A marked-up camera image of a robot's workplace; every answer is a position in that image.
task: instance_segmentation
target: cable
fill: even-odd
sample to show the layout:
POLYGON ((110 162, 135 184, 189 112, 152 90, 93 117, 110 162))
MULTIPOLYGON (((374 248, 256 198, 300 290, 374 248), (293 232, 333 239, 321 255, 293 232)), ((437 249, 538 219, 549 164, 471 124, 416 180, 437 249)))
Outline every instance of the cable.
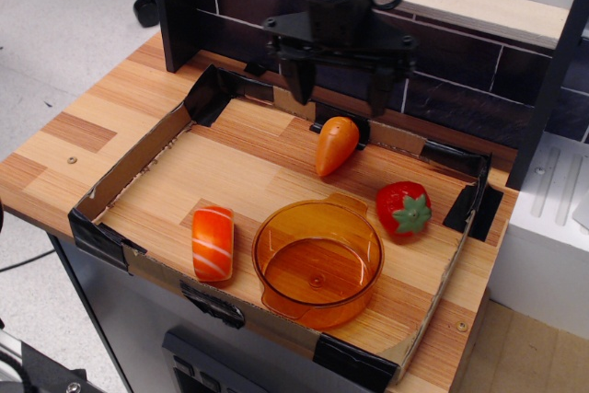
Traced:
POLYGON ((33 385, 30 382, 29 373, 27 370, 12 356, 7 353, 0 352, 0 361, 10 365, 12 368, 20 376, 20 380, 22 381, 22 387, 25 393, 33 393, 35 390, 33 389, 33 385))
POLYGON ((6 272, 6 271, 11 271, 12 269, 15 269, 15 268, 20 267, 20 266, 24 266, 25 264, 29 264, 30 262, 33 262, 33 261, 36 261, 36 260, 40 260, 41 258, 46 257, 47 255, 52 254, 54 251, 55 251, 55 249, 49 250, 47 252, 41 253, 40 255, 37 255, 36 257, 33 257, 33 258, 28 259, 28 260, 24 260, 24 261, 18 262, 16 264, 12 264, 10 266, 4 267, 3 269, 0 269, 0 273, 6 272))

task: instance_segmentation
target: black tape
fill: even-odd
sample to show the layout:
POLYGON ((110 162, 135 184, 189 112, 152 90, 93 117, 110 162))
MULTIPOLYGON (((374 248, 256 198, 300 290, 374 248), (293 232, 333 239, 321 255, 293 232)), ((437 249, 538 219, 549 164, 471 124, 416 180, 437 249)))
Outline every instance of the black tape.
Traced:
POLYGON ((201 126, 211 126, 232 98, 252 96, 272 103, 271 85, 209 65, 184 99, 191 118, 201 126))
POLYGON ((184 296, 197 306, 203 313, 218 318, 233 329, 241 329, 246 325, 246 318, 239 308, 215 296, 199 292, 180 281, 180 289, 184 296))
POLYGON ((252 74, 252 75, 255 75, 256 77, 259 77, 259 76, 265 74, 266 71, 268 71, 268 68, 266 68, 265 66, 262 66, 261 64, 249 62, 248 64, 246 64, 246 67, 243 70, 248 74, 252 74))
POLYGON ((486 156, 472 154, 431 140, 425 143, 422 156, 471 177, 479 177, 488 160, 486 156))
POLYGON ((325 333, 319 337, 313 362, 375 393, 385 391, 399 370, 398 364, 325 333))
MULTIPOLYGON (((476 185, 471 185, 467 186, 460 192, 444 220, 444 225, 446 227, 450 227, 458 232, 464 232, 467 227, 468 215, 475 204, 478 188, 479 187, 476 185)), ((489 229, 491 229, 493 219, 497 214, 497 209, 499 209, 502 197, 503 192, 497 191, 491 186, 485 188, 477 214, 475 215, 472 227, 468 233, 469 237, 473 237, 480 241, 487 240, 489 229)))
POLYGON ((97 257, 108 264, 128 271, 129 265, 124 257, 122 246, 128 246, 145 254, 146 249, 133 243, 107 225, 94 225, 79 210, 72 209, 67 215, 74 234, 75 245, 86 253, 97 257))

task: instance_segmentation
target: chair wheel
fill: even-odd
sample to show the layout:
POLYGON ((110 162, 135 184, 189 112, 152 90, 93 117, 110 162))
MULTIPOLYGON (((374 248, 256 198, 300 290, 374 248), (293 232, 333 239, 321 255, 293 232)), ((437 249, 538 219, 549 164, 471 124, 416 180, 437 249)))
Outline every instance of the chair wheel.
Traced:
POLYGON ((144 28, 154 27, 159 23, 156 0, 136 0, 133 11, 144 28))

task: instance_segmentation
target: orange carrot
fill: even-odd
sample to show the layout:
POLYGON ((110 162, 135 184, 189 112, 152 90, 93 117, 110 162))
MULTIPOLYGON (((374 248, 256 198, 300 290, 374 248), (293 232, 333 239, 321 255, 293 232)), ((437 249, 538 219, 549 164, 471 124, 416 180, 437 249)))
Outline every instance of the orange carrot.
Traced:
POLYGON ((315 169, 325 177, 339 168, 352 155, 360 141, 360 130, 348 117, 333 117, 321 128, 315 158, 315 169))

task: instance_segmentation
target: gray floor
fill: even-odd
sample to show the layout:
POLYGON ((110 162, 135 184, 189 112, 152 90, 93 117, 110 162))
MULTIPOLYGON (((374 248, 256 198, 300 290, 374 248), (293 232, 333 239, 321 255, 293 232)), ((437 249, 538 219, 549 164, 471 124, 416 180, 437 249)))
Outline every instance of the gray floor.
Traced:
MULTIPOLYGON (((135 0, 0 0, 0 159, 159 31, 135 0)), ((46 235, 7 215, 0 268, 51 249, 46 235)), ((125 391, 55 254, 0 273, 5 330, 109 393, 125 391)))

